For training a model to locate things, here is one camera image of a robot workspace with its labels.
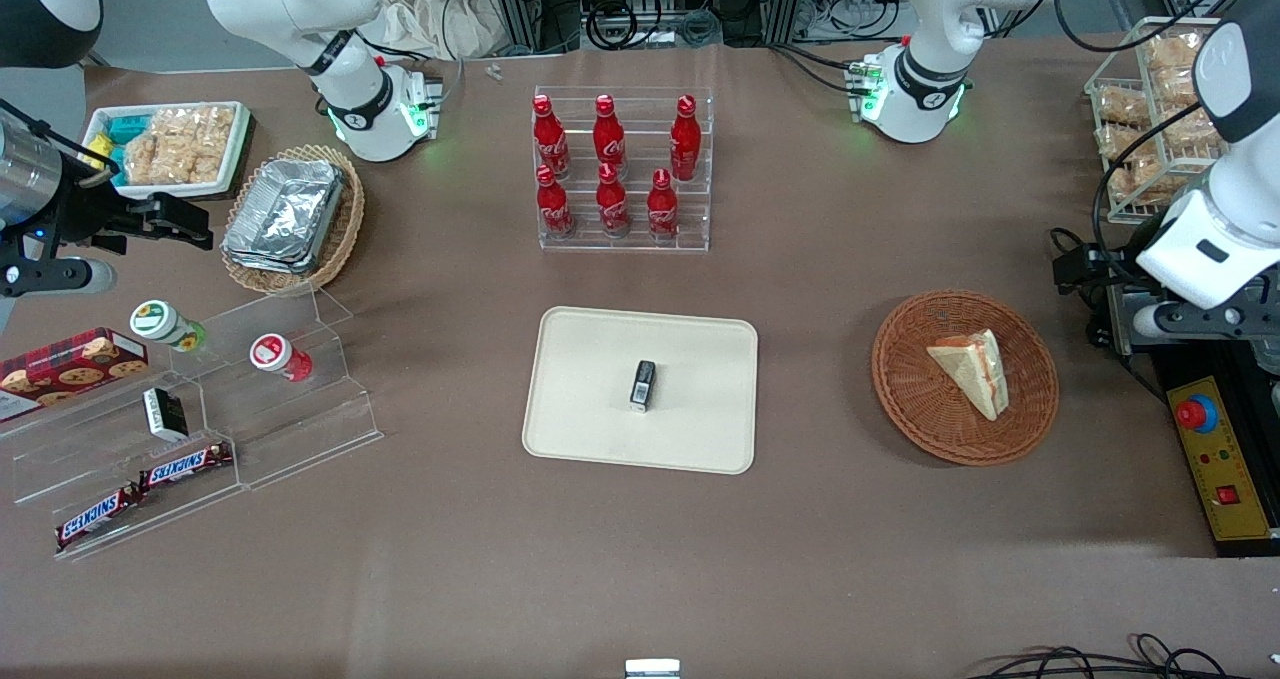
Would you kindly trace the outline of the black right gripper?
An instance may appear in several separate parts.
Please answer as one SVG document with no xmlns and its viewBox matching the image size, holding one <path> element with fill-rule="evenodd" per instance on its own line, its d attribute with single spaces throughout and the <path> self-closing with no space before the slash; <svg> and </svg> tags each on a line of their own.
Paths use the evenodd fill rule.
<svg viewBox="0 0 1280 679">
<path fill-rule="evenodd" d="M 60 167 L 42 170 L 42 250 L 55 256 L 68 245 L 90 246 L 101 237 L 104 246 L 123 254 L 128 237 L 170 240 L 211 251 L 209 213 L 170 193 L 151 193 L 145 206 L 116 192 L 110 170 L 92 167 Z"/>
</svg>

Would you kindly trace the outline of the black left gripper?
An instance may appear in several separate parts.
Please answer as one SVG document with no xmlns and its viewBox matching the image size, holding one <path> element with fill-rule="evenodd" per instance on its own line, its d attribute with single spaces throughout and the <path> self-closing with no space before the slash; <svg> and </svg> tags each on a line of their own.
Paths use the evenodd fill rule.
<svg viewBox="0 0 1280 679">
<path fill-rule="evenodd" d="M 1053 286 L 1060 296 L 1088 295 L 1100 290 L 1153 293 L 1153 279 L 1137 264 L 1140 250 L 1133 245 L 1117 247 L 1076 246 L 1053 259 Z"/>
</svg>

